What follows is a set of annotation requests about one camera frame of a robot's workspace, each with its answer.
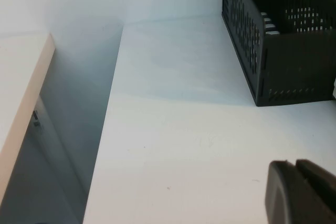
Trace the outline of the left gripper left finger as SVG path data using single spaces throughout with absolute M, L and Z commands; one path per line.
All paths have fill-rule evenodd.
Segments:
M 325 223 L 323 202 L 296 167 L 287 161 L 269 164 L 265 194 L 268 223 Z

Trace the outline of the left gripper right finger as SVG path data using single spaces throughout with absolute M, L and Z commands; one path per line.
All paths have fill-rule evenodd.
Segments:
M 296 223 L 335 223 L 335 175 L 307 159 L 296 170 Z

